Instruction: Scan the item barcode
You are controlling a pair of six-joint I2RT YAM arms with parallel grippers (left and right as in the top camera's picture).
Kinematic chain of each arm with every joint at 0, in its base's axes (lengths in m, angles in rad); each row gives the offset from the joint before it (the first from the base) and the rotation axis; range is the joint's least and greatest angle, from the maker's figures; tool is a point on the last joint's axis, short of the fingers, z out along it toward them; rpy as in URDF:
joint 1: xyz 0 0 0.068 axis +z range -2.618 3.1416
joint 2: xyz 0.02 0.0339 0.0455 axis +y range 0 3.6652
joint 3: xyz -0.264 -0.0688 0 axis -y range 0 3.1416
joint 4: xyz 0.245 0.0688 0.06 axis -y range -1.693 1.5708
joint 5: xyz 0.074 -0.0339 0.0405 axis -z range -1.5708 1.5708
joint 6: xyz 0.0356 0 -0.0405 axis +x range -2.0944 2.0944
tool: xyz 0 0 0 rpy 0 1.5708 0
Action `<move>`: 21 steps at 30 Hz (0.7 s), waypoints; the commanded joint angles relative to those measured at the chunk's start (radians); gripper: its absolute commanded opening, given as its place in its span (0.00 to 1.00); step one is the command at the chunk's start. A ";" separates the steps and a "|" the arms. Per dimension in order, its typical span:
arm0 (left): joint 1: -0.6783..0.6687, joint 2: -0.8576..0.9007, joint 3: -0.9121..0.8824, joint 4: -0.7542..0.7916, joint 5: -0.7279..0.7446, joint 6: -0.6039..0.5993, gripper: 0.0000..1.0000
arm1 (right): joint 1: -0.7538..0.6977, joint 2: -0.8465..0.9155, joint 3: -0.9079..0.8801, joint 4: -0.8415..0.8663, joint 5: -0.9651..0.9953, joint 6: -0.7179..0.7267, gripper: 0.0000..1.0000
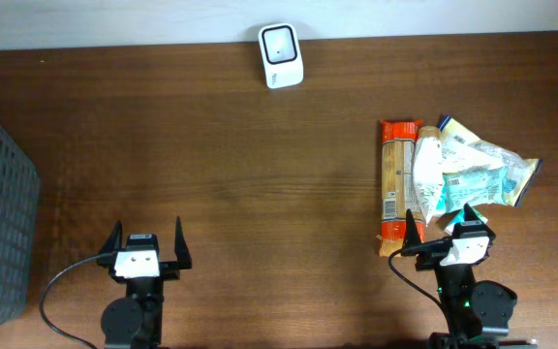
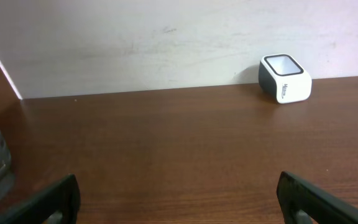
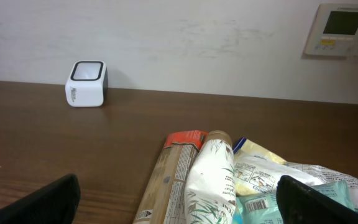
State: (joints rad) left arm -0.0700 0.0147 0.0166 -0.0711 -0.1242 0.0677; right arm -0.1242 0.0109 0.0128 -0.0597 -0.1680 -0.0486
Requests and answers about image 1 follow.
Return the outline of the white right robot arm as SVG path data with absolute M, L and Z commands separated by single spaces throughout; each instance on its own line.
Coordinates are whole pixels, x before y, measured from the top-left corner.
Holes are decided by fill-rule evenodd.
M 468 205 L 464 220 L 455 224 L 444 238 L 423 242 L 417 221 L 406 211 L 406 230 L 397 253 L 415 257 L 417 271 L 433 271 L 436 297 L 421 289 L 401 272 L 400 279 L 435 302 L 445 317 L 448 330 L 432 333 L 428 348 L 535 348 L 528 341 L 503 342 L 509 335 L 509 321 L 517 305 L 517 293 L 491 280 L 477 281 L 473 267 L 488 258 L 496 234 Z

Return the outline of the cream blue snack bag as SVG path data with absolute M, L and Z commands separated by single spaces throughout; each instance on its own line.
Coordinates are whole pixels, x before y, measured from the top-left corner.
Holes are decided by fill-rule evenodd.
M 451 116 L 439 124 L 443 145 L 443 164 L 447 173 L 508 170 L 503 180 L 503 198 L 507 206 L 519 207 L 540 171 L 542 159 L 522 159 L 518 154 L 482 140 Z

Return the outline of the teal wet wipes pack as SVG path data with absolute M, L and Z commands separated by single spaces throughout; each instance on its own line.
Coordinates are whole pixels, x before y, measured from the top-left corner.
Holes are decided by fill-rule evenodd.
M 465 204 L 504 205 L 503 183 L 507 176 L 505 167 L 494 170 L 443 174 L 443 191 L 435 207 L 436 215 L 460 210 Z

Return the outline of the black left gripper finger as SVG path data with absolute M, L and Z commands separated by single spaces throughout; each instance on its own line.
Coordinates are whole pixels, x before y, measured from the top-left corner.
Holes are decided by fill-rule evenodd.
M 174 254 L 179 265 L 192 264 L 191 254 L 183 234 L 183 226 L 179 216 L 176 217 L 175 223 Z
M 120 220 L 117 220 L 113 226 L 107 240 L 99 250 L 100 255 L 115 255 L 122 246 L 123 227 Z

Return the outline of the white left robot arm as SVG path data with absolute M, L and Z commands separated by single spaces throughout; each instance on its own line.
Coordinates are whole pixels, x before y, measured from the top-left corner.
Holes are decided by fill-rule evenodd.
M 173 251 L 173 261 L 161 261 L 156 235 L 124 238 L 122 223 L 115 223 L 97 261 L 111 279 L 126 286 L 125 296 L 111 302 L 101 317 L 107 348 L 160 346 L 164 283 L 178 280 L 182 270 L 193 266 L 180 219 L 175 222 Z

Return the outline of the teal Kleenex tissue pack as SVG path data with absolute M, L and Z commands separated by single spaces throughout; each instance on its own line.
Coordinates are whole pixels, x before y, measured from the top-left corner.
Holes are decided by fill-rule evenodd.
M 476 209 L 474 209 L 474 214 L 478 217 L 478 219 L 480 221 L 482 221 L 484 224 L 486 224 L 488 222 L 488 219 L 483 216 L 480 212 L 478 212 Z M 464 209 L 460 209 L 457 214 L 451 219 L 451 221 L 449 222 L 449 224 L 447 225 L 447 227 L 445 228 L 445 232 L 448 235 L 452 235 L 453 229 L 455 227 L 455 225 L 457 223 L 462 223 L 466 221 L 466 217 L 465 217 L 465 210 Z

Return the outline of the white bamboo print tube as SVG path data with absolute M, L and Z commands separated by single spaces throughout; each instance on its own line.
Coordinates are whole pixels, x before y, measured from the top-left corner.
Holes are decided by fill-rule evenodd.
M 413 183 L 420 211 L 428 225 L 435 216 L 444 187 L 441 132 L 437 127 L 425 126 L 418 130 Z

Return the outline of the orange spaghetti packet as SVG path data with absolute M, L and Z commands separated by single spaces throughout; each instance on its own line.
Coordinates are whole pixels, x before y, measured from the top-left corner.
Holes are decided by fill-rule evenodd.
M 413 183 L 413 160 L 422 122 L 383 121 L 381 140 L 381 233 L 378 235 L 380 257 L 388 257 L 401 248 L 406 231 L 406 211 L 416 221 L 418 235 L 425 240 L 425 222 Z

